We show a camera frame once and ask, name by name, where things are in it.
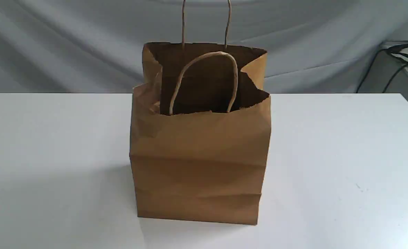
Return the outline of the white backdrop cloth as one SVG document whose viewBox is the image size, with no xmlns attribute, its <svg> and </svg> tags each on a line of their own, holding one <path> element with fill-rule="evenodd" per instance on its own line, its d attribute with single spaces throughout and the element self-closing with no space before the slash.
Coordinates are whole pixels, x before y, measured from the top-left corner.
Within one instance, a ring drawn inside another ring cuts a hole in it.
<svg viewBox="0 0 408 249">
<path fill-rule="evenodd" d="M 181 41 L 181 0 L 0 0 L 0 92 L 129 93 L 142 48 Z M 352 92 L 408 0 L 232 0 L 228 44 L 268 52 L 271 93 Z"/>
</svg>

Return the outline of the brown paper bag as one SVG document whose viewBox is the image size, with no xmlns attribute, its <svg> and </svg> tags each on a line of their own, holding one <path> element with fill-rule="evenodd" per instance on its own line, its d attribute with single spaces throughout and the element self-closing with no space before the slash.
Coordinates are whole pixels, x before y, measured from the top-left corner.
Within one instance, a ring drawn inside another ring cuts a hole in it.
<svg viewBox="0 0 408 249">
<path fill-rule="evenodd" d="M 267 51 L 144 44 L 129 158 L 139 217 L 258 223 L 271 137 Z"/>
</svg>

